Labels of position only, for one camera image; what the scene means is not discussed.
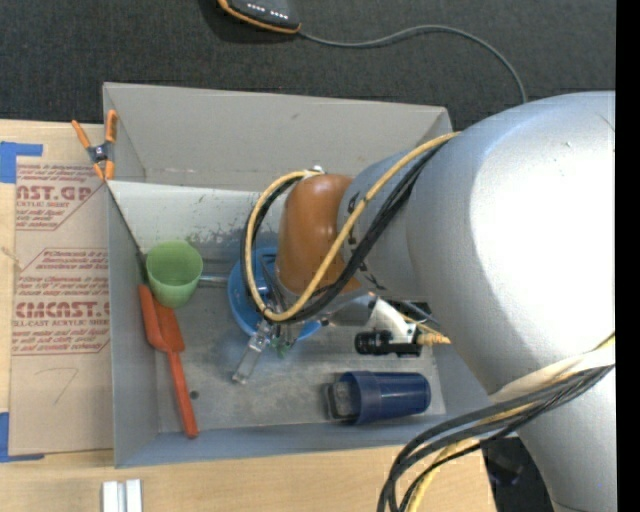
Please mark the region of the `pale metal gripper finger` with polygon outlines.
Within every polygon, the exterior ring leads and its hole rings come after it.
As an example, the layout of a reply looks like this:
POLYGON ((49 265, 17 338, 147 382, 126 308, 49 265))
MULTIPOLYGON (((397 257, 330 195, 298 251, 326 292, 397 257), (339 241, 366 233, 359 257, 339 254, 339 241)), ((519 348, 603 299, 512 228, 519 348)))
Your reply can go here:
POLYGON ((246 384, 252 376, 263 351, 270 345, 271 336, 256 332, 252 335, 244 349, 240 361, 232 375, 232 381, 246 384))

